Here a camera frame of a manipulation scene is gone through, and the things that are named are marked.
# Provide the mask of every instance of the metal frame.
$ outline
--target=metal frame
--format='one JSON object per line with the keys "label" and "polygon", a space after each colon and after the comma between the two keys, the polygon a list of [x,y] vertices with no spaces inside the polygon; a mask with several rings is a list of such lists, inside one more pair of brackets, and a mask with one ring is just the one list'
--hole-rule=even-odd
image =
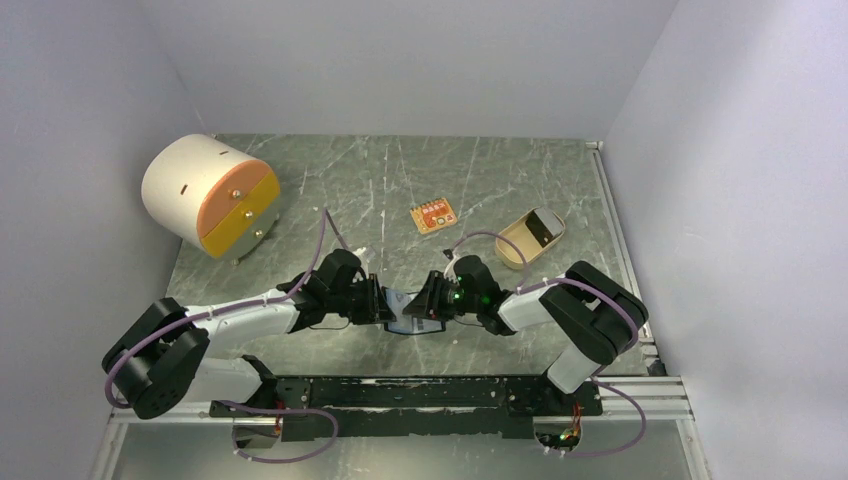
{"label": "metal frame", "polygon": [[[648,420],[693,420],[686,390],[680,377],[600,377],[601,382],[612,385],[632,396],[645,411]],[[639,420],[636,409],[623,398],[601,390],[604,414],[583,417],[585,421]],[[571,421],[571,417],[535,417],[534,423]],[[150,420],[139,419],[132,410],[115,410],[110,425],[143,423],[181,425],[273,425],[273,417],[213,418],[209,416],[209,402],[183,403]]]}
{"label": "metal frame", "polygon": [[[604,205],[604,210],[609,213],[607,215],[607,225],[612,234],[612,244],[615,248],[615,255],[618,257],[619,264],[624,268],[624,288],[630,290],[637,298],[642,298],[642,293],[639,291],[639,284],[636,281],[636,271],[633,269],[633,261],[630,259],[630,252],[627,250],[627,243],[624,241],[624,232],[621,229],[621,221],[618,219],[618,212],[615,209],[612,191],[610,190],[607,174],[604,170],[604,164],[601,160],[601,152],[597,149],[598,142],[586,142],[589,149],[589,155],[592,156],[592,168],[595,171],[595,181],[598,182],[603,195],[601,195],[601,203]],[[641,336],[644,338],[653,338],[651,326],[649,322],[640,330]]]}
{"label": "metal frame", "polygon": [[100,443],[100,450],[94,460],[91,469],[91,480],[111,480],[124,446],[124,437],[127,435],[128,425],[126,423],[113,422],[109,420],[106,425],[106,433]]}

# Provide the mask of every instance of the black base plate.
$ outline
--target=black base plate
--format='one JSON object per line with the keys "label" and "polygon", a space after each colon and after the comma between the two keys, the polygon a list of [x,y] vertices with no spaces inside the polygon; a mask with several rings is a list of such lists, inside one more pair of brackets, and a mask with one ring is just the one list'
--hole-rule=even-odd
{"label": "black base plate", "polygon": [[[472,435],[535,438],[534,416],[603,413],[597,386],[570,395],[540,375],[456,377],[280,376],[277,394],[288,408],[318,408],[339,420],[340,437]],[[282,441],[329,437],[323,418],[287,415]]]}

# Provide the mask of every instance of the yellow drawer front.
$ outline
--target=yellow drawer front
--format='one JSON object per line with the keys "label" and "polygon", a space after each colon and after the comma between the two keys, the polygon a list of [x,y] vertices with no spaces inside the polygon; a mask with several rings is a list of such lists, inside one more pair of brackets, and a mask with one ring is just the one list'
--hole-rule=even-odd
{"label": "yellow drawer front", "polygon": [[[277,176],[273,172],[268,173],[215,228],[200,239],[203,248],[212,257],[223,255],[279,194],[280,182]],[[253,212],[253,215],[248,215],[247,212]]]}

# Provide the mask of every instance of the small wooden tray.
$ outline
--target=small wooden tray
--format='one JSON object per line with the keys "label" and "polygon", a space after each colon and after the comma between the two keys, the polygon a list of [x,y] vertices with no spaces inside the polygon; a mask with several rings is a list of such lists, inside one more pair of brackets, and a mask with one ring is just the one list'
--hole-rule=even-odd
{"label": "small wooden tray", "polygon": [[[503,229],[500,234],[521,250],[529,265],[562,238],[565,234],[565,221],[553,210],[537,207]],[[495,253],[509,268],[523,268],[518,253],[499,238],[495,239]]]}

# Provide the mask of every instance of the white cylinder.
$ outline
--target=white cylinder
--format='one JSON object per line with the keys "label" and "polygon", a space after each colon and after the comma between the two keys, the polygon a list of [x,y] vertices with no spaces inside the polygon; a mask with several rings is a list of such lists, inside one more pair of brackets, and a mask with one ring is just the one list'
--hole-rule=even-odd
{"label": "white cylinder", "polygon": [[[215,232],[219,239],[216,253],[210,251],[205,240],[222,222],[230,230],[241,229],[261,213],[254,211],[254,205],[249,214],[244,212],[244,222],[237,226],[232,221],[224,222],[269,175],[274,174],[261,160],[206,135],[188,135],[169,145],[151,162],[141,183],[141,197],[158,223],[218,257],[224,248],[220,246],[222,233]],[[273,183],[279,193],[276,177]],[[231,239],[240,234],[230,232],[224,243],[234,243]]]}

